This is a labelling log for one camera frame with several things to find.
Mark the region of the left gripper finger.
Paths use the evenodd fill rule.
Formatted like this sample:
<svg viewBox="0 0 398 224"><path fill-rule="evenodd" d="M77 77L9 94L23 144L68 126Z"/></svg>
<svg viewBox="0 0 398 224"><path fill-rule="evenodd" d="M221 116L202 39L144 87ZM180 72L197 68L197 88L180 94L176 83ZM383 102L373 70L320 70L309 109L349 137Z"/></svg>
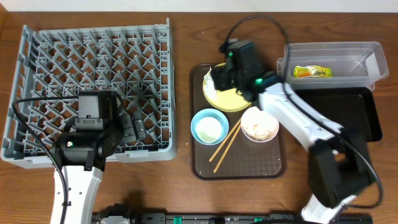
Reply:
<svg viewBox="0 0 398 224"><path fill-rule="evenodd" d="M124 130L124 136L121 140L122 144L128 144L136 141L136 133L134 130L133 120L129 114L121 116L121 124Z"/></svg>
<svg viewBox="0 0 398 224"><path fill-rule="evenodd" d="M136 139L144 139L146 137L146 131L144 127L144 121L140 111L133 112L134 128L136 132Z"/></svg>

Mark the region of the white tissue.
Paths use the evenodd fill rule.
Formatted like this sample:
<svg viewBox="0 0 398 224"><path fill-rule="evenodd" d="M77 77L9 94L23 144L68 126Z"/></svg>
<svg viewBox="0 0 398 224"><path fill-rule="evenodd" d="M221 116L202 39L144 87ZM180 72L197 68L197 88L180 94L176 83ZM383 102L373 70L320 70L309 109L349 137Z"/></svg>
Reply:
<svg viewBox="0 0 398 224"><path fill-rule="evenodd" d="M207 96L210 100L215 100L217 97L217 90L215 88L214 80L211 76L212 69L210 68L207 74L204 76L203 81L203 91L205 96Z"/></svg>

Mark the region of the pink bowl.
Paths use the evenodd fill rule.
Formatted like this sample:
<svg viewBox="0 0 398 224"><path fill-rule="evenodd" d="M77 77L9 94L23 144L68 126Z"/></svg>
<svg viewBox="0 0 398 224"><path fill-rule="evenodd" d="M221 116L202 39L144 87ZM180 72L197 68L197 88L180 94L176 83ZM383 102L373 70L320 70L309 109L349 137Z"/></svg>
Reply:
<svg viewBox="0 0 398 224"><path fill-rule="evenodd" d="M258 107L250 107L241 118L241 129L253 142L268 142L279 132L279 122Z"/></svg>

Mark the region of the green orange snack wrapper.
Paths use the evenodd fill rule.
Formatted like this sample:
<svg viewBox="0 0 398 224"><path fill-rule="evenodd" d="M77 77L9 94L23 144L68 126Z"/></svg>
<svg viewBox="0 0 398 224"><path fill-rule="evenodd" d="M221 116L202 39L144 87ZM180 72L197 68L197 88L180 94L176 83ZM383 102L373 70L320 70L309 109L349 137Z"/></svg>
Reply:
<svg viewBox="0 0 398 224"><path fill-rule="evenodd" d="M295 78L330 78L333 76L331 68L319 65L309 65L306 67L296 66L294 68Z"/></svg>

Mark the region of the light blue bowl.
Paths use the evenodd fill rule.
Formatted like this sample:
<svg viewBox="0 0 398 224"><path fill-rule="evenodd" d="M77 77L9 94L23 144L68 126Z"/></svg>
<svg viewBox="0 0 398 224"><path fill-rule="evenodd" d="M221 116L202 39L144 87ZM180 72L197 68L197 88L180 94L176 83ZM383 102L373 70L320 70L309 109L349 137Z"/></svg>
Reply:
<svg viewBox="0 0 398 224"><path fill-rule="evenodd" d="M196 125L199 122L199 120L201 120L202 118L205 118L205 117L216 118L221 123L221 126L223 128L221 136L218 138L217 141L215 141L214 143L211 143L211 144L203 143L199 139L199 137L195 131ZM221 111L212 109L212 108L207 108L207 109L203 109L203 110L197 112L194 115L194 117L191 120L190 130L191 130L191 133L192 133L192 136L194 137L194 139L196 141L198 141L199 143L204 144L204 145L215 145L215 144L221 143L224 140L224 138L227 136L227 134L229 132L229 122L228 122L227 117Z"/></svg>

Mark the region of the pale green plastic cup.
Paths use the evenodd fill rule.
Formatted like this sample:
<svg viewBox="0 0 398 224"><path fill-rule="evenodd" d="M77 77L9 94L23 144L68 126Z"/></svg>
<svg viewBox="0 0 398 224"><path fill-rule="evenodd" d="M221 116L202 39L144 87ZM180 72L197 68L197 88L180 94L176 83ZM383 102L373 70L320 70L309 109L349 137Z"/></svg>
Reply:
<svg viewBox="0 0 398 224"><path fill-rule="evenodd" d="M216 118L205 117L199 120L195 131L203 143L211 144L218 140L222 134L223 128Z"/></svg>

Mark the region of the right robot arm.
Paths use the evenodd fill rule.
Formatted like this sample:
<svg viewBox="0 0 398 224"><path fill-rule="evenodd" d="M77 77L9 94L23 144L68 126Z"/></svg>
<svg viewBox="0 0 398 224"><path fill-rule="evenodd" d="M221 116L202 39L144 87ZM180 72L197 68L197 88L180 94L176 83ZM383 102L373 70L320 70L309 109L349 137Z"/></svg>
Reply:
<svg viewBox="0 0 398 224"><path fill-rule="evenodd" d="M329 120L301 99L281 76L267 71L250 40L224 41L225 64L211 77L216 90L235 89L246 101L273 116L306 149L312 196L301 211L308 223L331 223L373 182L366 140Z"/></svg>

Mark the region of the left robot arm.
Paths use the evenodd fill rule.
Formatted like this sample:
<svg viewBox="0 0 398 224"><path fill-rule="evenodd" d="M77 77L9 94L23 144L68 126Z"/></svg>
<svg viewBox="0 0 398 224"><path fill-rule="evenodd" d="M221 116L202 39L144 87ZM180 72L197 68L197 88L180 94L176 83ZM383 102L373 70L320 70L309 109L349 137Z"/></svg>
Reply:
<svg viewBox="0 0 398 224"><path fill-rule="evenodd" d="M52 146L60 173L54 175L51 223L90 223L107 157L120 144L146 137L142 116L125 112L116 91L82 91L77 100L78 114Z"/></svg>

